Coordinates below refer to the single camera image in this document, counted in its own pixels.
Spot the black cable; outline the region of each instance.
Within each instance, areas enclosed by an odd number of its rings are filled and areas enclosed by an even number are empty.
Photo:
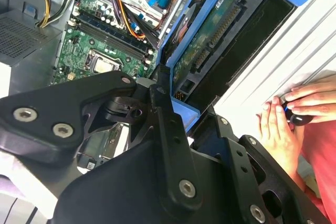
[[[16,201],[17,201],[17,198],[16,198],[16,199],[14,200],[14,202],[12,203],[11,208],[9,209],[8,214],[7,214],[7,216],[6,216],[6,219],[5,219],[5,221],[4,221],[4,224],[6,224],[7,219],[8,219],[8,216],[9,216],[9,214],[10,214],[10,211],[12,210],[12,208],[13,208],[13,206],[14,206],[14,204],[15,204]]]
[[[26,221],[26,224],[30,224],[33,220],[33,218],[35,217],[35,214],[37,212],[37,207],[34,207],[32,213],[30,214],[28,220]]]

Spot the hand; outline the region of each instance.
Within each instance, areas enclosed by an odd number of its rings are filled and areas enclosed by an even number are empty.
[[[336,120],[336,75],[293,88],[285,98],[294,114],[313,115],[312,123]]]
[[[272,104],[264,104],[263,112],[258,118],[261,144],[294,179],[305,128],[302,126],[296,127],[293,132],[290,130],[278,97],[273,98]]]

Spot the red sleeve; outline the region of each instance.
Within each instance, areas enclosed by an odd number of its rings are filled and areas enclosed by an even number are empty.
[[[336,121],[308,124],[302,153],[313,167],[321,200],[311,192],[309,198],[336,223]]]

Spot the fingernail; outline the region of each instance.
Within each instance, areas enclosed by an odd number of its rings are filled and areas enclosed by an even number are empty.
[[[287,108],[289,108],[290,110],[294,108],[294,104],[293,103],[288,103],[287,104]]]
[[[292,95],[291,94],[286,94],[285,95],[285,99],[286,99],[286,101],[291,100],[292,99]]]
[[[279,98],[273,97],[273,99],[272,99],[273,104],[278,104],[278,101],[279,101]]]
[[[280,105],[278,105],[278,106],[276,106],[276,110],[277,110],[277,112],[282,112],[283,108]]]
[[[268,103],[265,103],[262,107],[263,107],[263,110],[268,110],[268,108],[269,108],[269,104],[268,104]]]

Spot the silver screw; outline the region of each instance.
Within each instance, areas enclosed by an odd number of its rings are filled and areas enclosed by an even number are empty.
[[[229,124],[229,122],[228,122],[225,118],[221,118],[220,120],[221,120],[221,122],[224,123],[225,125],[228,125],[228,124]]]
[[[252,143],[252,145],[256,145],[257,141],[255,141],[252,137],[249,137],[248,139],[250,141],[250,143]]]
[[[166,94],[166,91],[162,87],[158,87],[156,90],[162,94]]]
[[[66,124],[66,123],[56,124],[54,127],[52,127],[52,131],[56,136],[59,136],[62,138],[70,137],[74,133],[73,128],[69,124]]]
[[[37,119],[37,112],[31,108],[18,108],[13,112],[13,116],[20,122],[29,123]]]
[[[259,223],[265,223],[265,215],[262,212],[262,210],[256,206],[256,205],[251,205],[250,206],[250,211],[252,216],[259,222]]]
[[[130,79],[128,79],[128,78],[126,78],[126,77],[121,78],[121,80],[122,80],[123,82],[127,83],[127,84],[130,84],[130,83],[131,83]]]
[[[183,179],[179,183],[180,191],[184,196],[188,198],[194,198],[196,195],[196,189],[189,180]]]

